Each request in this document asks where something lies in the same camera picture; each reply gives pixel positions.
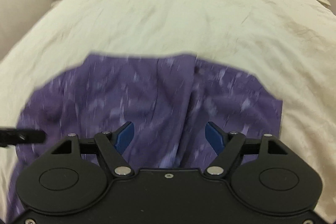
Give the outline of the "purple patterned hooded jacket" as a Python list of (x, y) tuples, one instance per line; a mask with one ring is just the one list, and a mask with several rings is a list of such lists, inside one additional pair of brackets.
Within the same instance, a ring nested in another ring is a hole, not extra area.
[(43, 130), (43, 144), (16, 147), (18, 162), (7, 195), (8, 222), (23, 211), (18, 174), (70, 133), (91, 138), (134, 124), (123, 156), (134, 169), (205, 169), (216, 154), (207, 122), (249, 138), (280, 133), (282, 101), (249, 73), (191, 55), (158, 59), (89, 55), (82, 65), (35, 90), (18, 128)]

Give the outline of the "cream bedspread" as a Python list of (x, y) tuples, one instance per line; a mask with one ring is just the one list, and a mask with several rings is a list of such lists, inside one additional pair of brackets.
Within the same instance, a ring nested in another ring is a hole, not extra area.
[(315, 0), (63, 0), (1, 61), (1, 125), (93, 52), (193, 53), (255, 75), (284, 102), (281, 140), (322, 177), (335, 221), (335, 15)]

